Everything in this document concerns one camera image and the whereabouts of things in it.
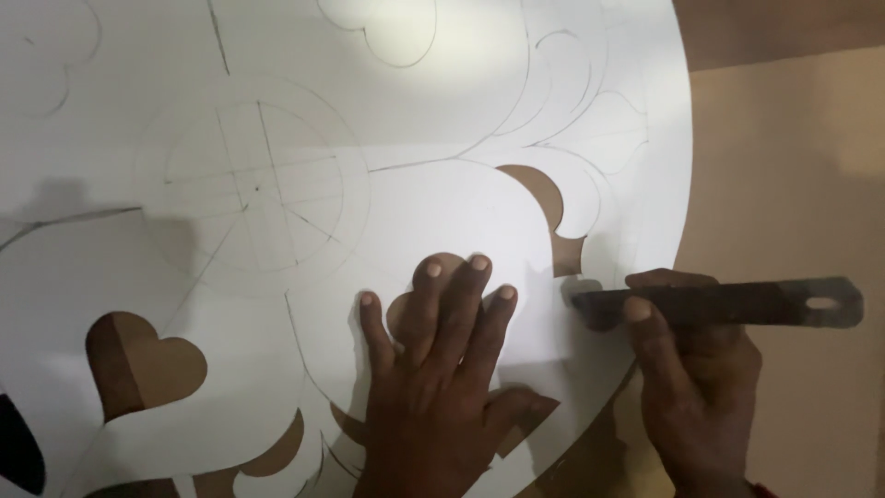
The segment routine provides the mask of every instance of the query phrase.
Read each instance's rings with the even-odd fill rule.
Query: right hand
[[[717,284],[667,269],[631,275],[631,288]],[[643,421],[680,498],[751,498],[747,449],[762,355],[742,326],[673,330],[649,301],[624,308],[643,372]]]

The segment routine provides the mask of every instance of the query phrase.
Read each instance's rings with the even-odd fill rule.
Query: fingernail
[[[628,322],[642,322],[651,316],[651,303],[642,298],[629,298],[624,303],[624,315],[627,316]]]
[[[516,289],[510,285],[505,285],[504,287],[501,287],[500,291],[498,291],[498,296],[500,296],[502,300],[511,300],[515,295]]]
[[[437,278],[443,272],[443,267],[436,263],[430,263],[427,265],[427,274],[430,275],[431,278]]]
[[[476,271],[483,271],[489,266],[489,260],[483,258],[482,256],[474,256],[470,260],[470,266],[473,267]]]

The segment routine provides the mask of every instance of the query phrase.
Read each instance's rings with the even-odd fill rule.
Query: left hand
[[[459,498],[489,468],[518,420],[543,398],[513,389],[489,399],[489,382],[516,308],[516,289],[501,287],[482,312],[492,265],[474,256],[443,288],[431,256],[412,279],[394,352],[378,296],[360,300],[372,364],[366,411],[366,468],[355,497]]]

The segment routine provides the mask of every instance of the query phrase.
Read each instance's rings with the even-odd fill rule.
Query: hand
[[[474,256],[447,288],[442,266],[415,270],[396,354],[381,323],[381,303],[360,300],[372,365],[366,411],[366,468],[355,497],[457,498],[485,472],[497,447],[541,397],[528,389],[489,400],[489,382],[516,308],[516,289],[499,289],[488,311],[482,292],[491,261]]]
[[[666,269],[627,277],[630,287],[717,284]],[[643,371],[643,421],[680,498],[743,498],[762,355],[742,326],[672,330],[647,300],[624,309]]]

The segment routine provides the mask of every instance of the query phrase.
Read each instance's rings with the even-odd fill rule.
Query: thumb
[[[624,304],[630,344],[647,386],[673,397],[694,394],[694,383],[676,347],[676,337],[650,301],[631,297]]]
[[[486,406],[486,430],[495,443],[500,442],[535,407],[541,409],[545,400],[547,398],[526,387],[504,391]]]

